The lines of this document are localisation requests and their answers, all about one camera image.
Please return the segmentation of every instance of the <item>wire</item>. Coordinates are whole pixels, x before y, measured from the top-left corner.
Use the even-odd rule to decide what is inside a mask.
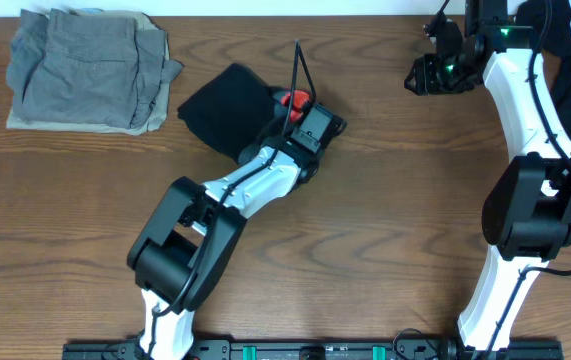
[[[445,10],[445,8],[447,7],[447,4],[449,4],[449,0],[445,0],[445,2],[443,3],[443,6],[441,6],[441,9],[438,12],[443,12]]]
[[[396,353],[396,355],[398,355],[398,357],[400,357],[403,360],[409,360],[409,359],[405,355],[398,352],[398,349],[396,348],[396,342],[401,335],[403,335],[404,333],[406,333],[408,331],[413,331],[419,335],[424,336],[424,334],[420,330],[414,329],[414,328],[406,328],[406,329],[401,330],[401,332],[399,332],[398,334],[396,334],[396,336],[394,337],[394,340],[392,341],[392,350],[394,351],[394,353]],[[436,354],[436,355],[434,355],[431,358],[428,358],[426,360],[437,359],[438,358],[438,350],[436,349],[436,346],[434,346],[434,344],[432,344],[432,342],[429,341],[428,339],[425,339],[425,342],[427,342],[427,345],[429,345],[429,347],[432,348],[432,350],[434,350],[434,353]]]
[[[547,121],[547,117],[545,116],[545,111],[543,109],[543,105],[541,104],[541,100],[538,96],[538,91],[536,89],[536,76],[534,75],[534,64],[536,62],[536,57],[541,52],[541,50],[543,49],[543,44],[545,43],[545,40],[547,39],[547,33],[549,32],[551,22],[552,22],[552,2],[551,2],[551,0],[545,0],[545,23],[543,25],[543,30],[541,32],[541,36],[540,36],[540,39],[538,41],[538,44],[533,49],[532,56],[531,56],[530,61],[529,61],[528,82],[529,82],[530,90],[532,92],[532,97],[534,98],[534,104],[536,105],[536,110],[538,111],[538,114],[541,117],[541,122],[543,123],[543,127],[545,128],[545,133],[547,134],[547,138],[549,139],[549,142],[554,147],[554,150],[556,150],[558,155],[561,157],[561,159],[565,163],[565,166],[567,167],[568,171],[571,174],[571,159],[567,156],[565,151],[563,151],[563,149],[559,145],[558,141],[556,140],[556,136],[554,135],[554,132],[552,131],[552,128],[549,125],[549,122]],[[492,338],[490,340],[489,346],[483,352],[483,358],[482,359],[487,360],[489,358],[489,355],[492,352],[492,348],[494,347],[494,344],[496,343],[496,339],[498,338],[498,334],[500,333],[501,328],[503,326],[503,323],[505,322],[505,319],[507,318],[507,314],[509,314],[511,307],[514,304],[514,301],[516,299],[516,295],[518,294],[518,291],[520,290],[521,285],[525,281],[527,274],[532,272],[532,271],[538,271],[541,273],[547,273],[547,274],[552,274],[552,275],[556,275],[556,276],[571,276],[571,270],[548,269],[548,268],[535,267],[535,266],[525,267],[520,272],[520,274],[518,276],[518,281],[516,282],[516,285],[514,286],[514,290],[512,291],[512,294],[510,295],[509,300],[507,301],[507,305],[505,306],[505,310],[503,311],[503,314],[501,315],[501,318],[499,319],[499,321],[496,323],[496,330],[494,330],[494,333],[492,334]]]
[[[272,163],[274,162],[274,160],[276,159],[276,155],[278,154],[278,151],[280,150],[281,146],[283,145],[283,142],[285,141],[285,134],[287,131],[287,125],[289,124],[289,118],[290,118],[290,114],[292,113],[292,106],[294,104],[294,97],[295,97],[295,90],[296,90],[296,77],[298,75],[298,57],[299,57],[299,55],[301,57],[301,63],[303,65],[303,69],[305,70],[305,75],[307,76],[307,80],[309,82],[310,89],[312,91],[312,99],[313,99],[313,101],[315,101],[315,99],[316,99],[316,92],[314,90],[314,85],[312,84],[312,78],[309,75],[309,71],[307,69],[307,64],[305,63],[305,60],[303,58],[303,51],[301,50],[300,43],[297,39],[297,40],[295,40],[294,67],[292,70],[292,83],[291,83],[291,87],[290,87],[290,94],[292,94],[292,95],[291,95],[289,104],[287,106],[287,114],[285,115],[285,119],[283,121],[283,129],[281,130],[278,145],[276,146],[276,148],[272,152],[272,155],[270,156],[270,158],[265,163],[263,163],[261,166],[257,167],[256,169],[250,171],[249,173],[241,176],[234,183],[230,184],[227,187],[227,189],[225,189],[225,192],[223,193],[223,195],[221,196],[221,198],[218,201],[218,204],[214,208],[214,213],[212,216],[212,220],[210,222],[212,224],[212,226],[205,233],[205,237],[203,238],[203,242],[201,243],[198,254],[196,254],[196,259],[194,260],[194,266],[192,267],[192,270],[190,271],[189,276],[187,277],[187,280],[183,284],[183,287],[181,288],[181,291],[179,292],[178,296],[164,310],[158,311],[157,308],[152,309],[152,332],[150,335],[151,339],[150,339],[149,348],[147,351],[147,359],[148,360],[151,359],[152,350],[154,349],[154,346],[156,345],[156,323],[158,321],[158,318],[163,317],[172,311],[177,313],[177,314],[180,314],[184,310],[181,307],[181,304],[182,304],[183,300],[185,299],[185,297],[187,296],[187,293],[191,289],[192,285],[196,281],[196,277],[198,276],[198,268],[200,267],[201,263],[203,262],[205,252],[207,250],[207,247],[209,246],[212,235],[215,232],[214,230],[216,229],[216,223],[217,223],[218,217],[219,217],[221,211],[223,210],[223,208],[225,207],[225,200],[227,200],[227,197],[234,191],[234,189],[236,189],[238,187],[238,185],[242,184],[245,180],[251,178],[252,176],[256,175],[257,173],[259,173],[259,172],[265,170],[266,168],[268,168],[269,166],[271,166]]]

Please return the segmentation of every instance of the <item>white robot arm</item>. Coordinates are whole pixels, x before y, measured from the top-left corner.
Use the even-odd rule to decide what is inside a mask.
[[[547,140],[528,84],[530,49],[507,49],[493,53],[487,63],[483,80],[490,91],[501,118],[510,161],[516,156],[537,153],[543,159],[559,159],[560,156]],[[536,88],[545,109],[556,140],[567,154],[571,154],[571,141],[558,119],[552,99],[547,90],[543,73],[543,58],[537,56],[534,73]],[[554,196],[558,190],[543,183],[541,192]],[[496,329],[519,273],[525,267],[547,267],[549,261],[538,256],[516,256],[510,261],[501,256],[496,245],[490,245],[485,266],[470,304],[459,316],[458,328],[465,346],[486,349]],[[523,282],[510,312],[493,345],[493,351],[507,348],[512,323],[525,300],[538,272],[530,274]]]
[[[210,201],[218,202],[223,196],[227,186],[233,184],[243,176],[258,169],[274,153],[274,149],[265,146],[259,154],[248,164],[233,173],[214,181],[203,184],[206,196]],[[225,200],[225,207],[233,207],[241,216],[249,219],[268,202],[287,195],[296,185],[301,168],[294,159],[283,152],[278,152],[273,163],[268,168],[260,170],[255,175],[243,181],[230,193]],[[194,222],[194,230],[205,236],[207,227],[202,223]],[[170,304],[153,290],[142,289],[145,300],[145,330],[139,339],[139,345],[145,353],[149,352],[152,332],[156,334],[155,346],[151,356],[157,360],[180,360],[192,347],[194,335],[192,322],[194,310],[182,310],[180,314],[169,312],[154,323],[153,311],[165,310]]]
[[[415,61],[405,87],[435,95],[484,84],[507,142],[510,165],[483,207],[485,266],[457,322],[460,351],[498,352],[509,347],[511,326],[538,275],[525,269],[547,268],[561,247],[571,245],[571,171],[549,140],[530,86],[533,29],[510,25],[505,1],[467,0],[465,40],[442,10],[426,32],[435,39],[437,54]],[[551,133],[571,157],[540,54],[533,78]]]

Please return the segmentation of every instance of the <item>wooden table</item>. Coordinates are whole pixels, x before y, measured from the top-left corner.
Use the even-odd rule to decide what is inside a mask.
[[[142,328],[125,265],[134,239],[174,179],[235,169],[175,108],[232,62],[287,86],[296,37],[319,99],[349,127],[309,184],[252,217],[195,329],[238,339],[452,334],[483,266],[481,207],[507,151],[484,88],[403,89],[414,58],[432,50],[428,19],[156,18],[185,69],[166,123],[138,137],[6,130],[18,20],[0,19],[0,359],[57,359],[70,339]],[[571,249],[553,265],[570,267]],[[542,275],[513,335],[558,336],[571,359],[571,279]]]

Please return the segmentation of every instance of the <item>red object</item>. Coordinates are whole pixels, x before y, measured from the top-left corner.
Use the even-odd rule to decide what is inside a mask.
[[[292,94],[288,93],[287,95],[281,98],[281,105],[287,107],[289,106],[289,99],[292,97]],[[303,116],[303,106],[309,102],[309,94],[303,90],[295,90],[294,91],[294,104],[292,104],[292,112],[289,114],[289,122],[295,123],[301,119]]]

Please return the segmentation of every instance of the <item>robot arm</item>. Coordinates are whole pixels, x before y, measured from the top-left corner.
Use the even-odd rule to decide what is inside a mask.
[[[128,265],[136,272],[136,284],[145,300],[145,330],[138,343],[144,353],[149,352],[155,333],[152,358],[178,360],[187,354],[194,341],[194,311],[218,283],[247,219],[270,201],[309,181],[316,174],[324,149],[344,126],[344,120],[314,104],[287,135],[270,166],[260,169],[276,151],[274,138],[263,142],[253,160],[221,179],[197,185],[181,178],[172,184],[128,255]],[[228,186],[253,172],[229,193],[223,210],[214,216]],[[165,310],[179,296],[197,253],[203,251],[175,230],[177,224],[203,236],[211,229],[214,233],[196,280],[182,302],[184,310],[179,314],[169,312],[154,321],[153,311]]]
[[[484,84],[501,119],[510,165],[483,206],[489,247],[472,300],[458,318],[462,351],[498,352],[510,345],[510,329],[538,272],[520,283],[500,323],[512,290],[526,267],[545,268],[561,247],[571,245],[571,174],[548,141],[529,84],[534,39],[530,27],[508,22],[504,0],[468,0],[465,40],[442,11],[426,26],[436,54],[418,58],[405,81],[417,95],[457,94]],[[535,60],[536,89],[556,140],[571,156],[543,73]]]

